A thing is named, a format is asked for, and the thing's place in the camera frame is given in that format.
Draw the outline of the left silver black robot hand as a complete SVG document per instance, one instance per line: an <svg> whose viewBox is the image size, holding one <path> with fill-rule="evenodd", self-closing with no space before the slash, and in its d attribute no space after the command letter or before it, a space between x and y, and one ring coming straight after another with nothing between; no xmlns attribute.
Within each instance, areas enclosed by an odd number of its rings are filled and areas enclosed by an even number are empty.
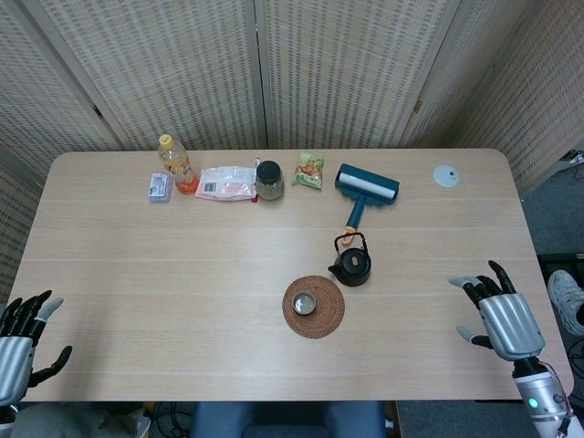
<svg viewBox="0 0 584 438"><path fill-rule="evenodd" d="M36 349L49 318L63 304L46 290L28 299L16 298L1 312L1 406L20 402L30 388L54 377L72 354L64 347L48 367L34 371Z"/></svg>

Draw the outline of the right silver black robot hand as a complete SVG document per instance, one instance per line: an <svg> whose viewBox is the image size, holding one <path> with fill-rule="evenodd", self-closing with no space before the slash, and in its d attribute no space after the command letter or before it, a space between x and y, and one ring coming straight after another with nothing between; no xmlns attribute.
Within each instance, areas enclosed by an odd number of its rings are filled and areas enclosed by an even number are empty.
<svg viewBox="0 0 584 438"><path fill-rule="evenodd" d="M488 276L448 278L449 284L461 288L469 297L485 327L484 335L462 325L456 331L465 341L491 349L503 360L535 358L546 342L527 301L516 291L503 267L493 260L488 265L497 280Z"/></svg>

